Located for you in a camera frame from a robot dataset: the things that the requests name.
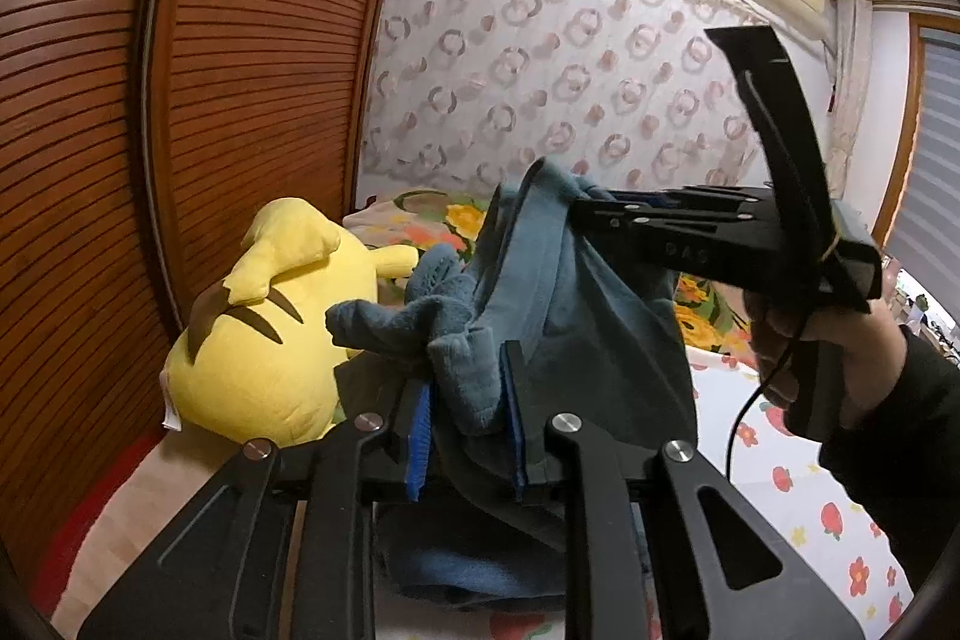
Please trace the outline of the black sleeve right forearm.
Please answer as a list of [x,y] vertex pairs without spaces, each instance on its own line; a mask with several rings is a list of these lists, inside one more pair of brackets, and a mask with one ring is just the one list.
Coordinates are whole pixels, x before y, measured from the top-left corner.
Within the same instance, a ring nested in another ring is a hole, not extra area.
[[820,450],[820,464],[889,538],[923,585],[958,526],[958,369],[908,333],[892,393]]

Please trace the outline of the right hand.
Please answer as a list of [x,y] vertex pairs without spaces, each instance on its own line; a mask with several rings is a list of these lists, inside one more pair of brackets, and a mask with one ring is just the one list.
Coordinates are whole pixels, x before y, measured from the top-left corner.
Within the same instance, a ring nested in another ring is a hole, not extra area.
[[748,292],[750,346],[763,395],[784,409],[791,434],[827,442],[893,392],[907,364],[907,338],[877,299],[866,314],[827,307],[813,314]]

